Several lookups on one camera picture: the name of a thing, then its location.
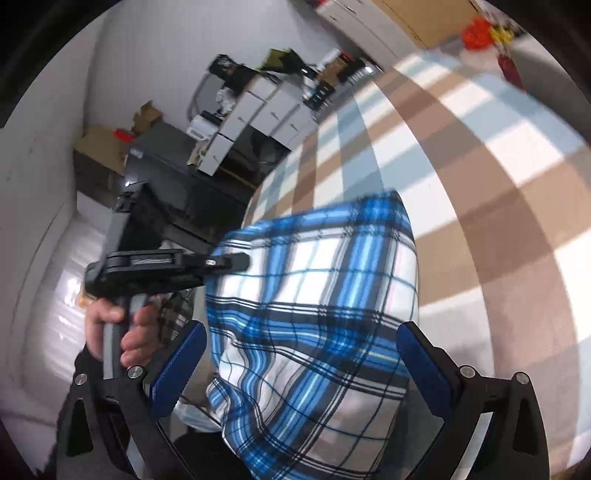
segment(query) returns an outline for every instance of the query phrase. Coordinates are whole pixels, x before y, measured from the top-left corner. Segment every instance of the person's hand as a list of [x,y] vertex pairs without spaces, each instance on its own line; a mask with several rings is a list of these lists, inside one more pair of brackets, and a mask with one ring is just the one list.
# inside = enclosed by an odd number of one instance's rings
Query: person's hand
[[[88,350],[97,360],[103,358],[103,330],[105,323],[119,323],[125,312],[114,306],[107,299],[94,301],[86,310],[85,335]],[[160,348],[158,340],[158,309],[149,304],[138,310],[134,316],[135,328],[125,334],[121,340],[121,365],[125,368],[136,365],[146,366],[156,350]]]

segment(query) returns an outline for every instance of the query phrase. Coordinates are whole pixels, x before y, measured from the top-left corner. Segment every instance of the blue plaid fabric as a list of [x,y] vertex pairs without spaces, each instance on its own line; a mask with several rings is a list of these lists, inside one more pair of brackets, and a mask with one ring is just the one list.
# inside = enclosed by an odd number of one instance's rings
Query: blue plaid fabric
[[396,349],[417,318],[417,257],[396,192],[230,233],[248,271],[207,281],[219,375],[207,391],[258,479],[376,471],[408,385]]

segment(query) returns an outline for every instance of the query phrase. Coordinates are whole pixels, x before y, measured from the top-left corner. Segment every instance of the black grip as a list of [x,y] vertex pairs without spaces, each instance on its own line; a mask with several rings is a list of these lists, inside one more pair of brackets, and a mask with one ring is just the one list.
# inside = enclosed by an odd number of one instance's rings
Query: black grip
[[121,365],[121,340],[130,327],[131,319],[135,313],[150,302],[147,295],[136,295],[135,297],[119,297],[113,301],[115,305],[125,311],[124,319],[119,323],[107,323],[103,333],[103,378],[120,378],[125,372]]

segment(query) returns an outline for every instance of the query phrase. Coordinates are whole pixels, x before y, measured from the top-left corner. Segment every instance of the desk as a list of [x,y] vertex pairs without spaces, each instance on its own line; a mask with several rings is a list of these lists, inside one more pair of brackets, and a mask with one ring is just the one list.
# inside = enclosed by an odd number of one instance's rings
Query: desk
[[179,226],[215,243],[240,227],[253,190],[223,171],[209,176],[187,165],[194,146],[184,132],[156,123],[131,144],[125,181],[149,181]]

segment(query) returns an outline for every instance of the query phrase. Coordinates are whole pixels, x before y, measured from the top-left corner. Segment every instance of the metal screw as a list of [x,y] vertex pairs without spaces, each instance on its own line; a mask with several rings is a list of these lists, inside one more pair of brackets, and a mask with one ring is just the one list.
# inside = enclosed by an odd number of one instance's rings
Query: metal screw
[[78,375],[76,377],[76,379],[74,380],[74,382],[76,383],[76,385],[84,385],[87,380],[88,380],[88,375],[86,375],[86,374],[80,374],[80,375]]
[[474,370],[472,367],[469,367],[467,365],[461,367],[460,373],[462,374],[463,377],[466,377],[466,378],[474,378],[476,376],[476,370]]
[[517,373],[517,375],[515,376],[515,378],[517,379],[517,381],[521,385],[527,385],[528,383],[530,383],[530,378],[525,373],[523,373],[523,372]]
[[130,378],[138,378],[144,373],[144,369],[141,367],[131,367],[127,370],[127,376]]

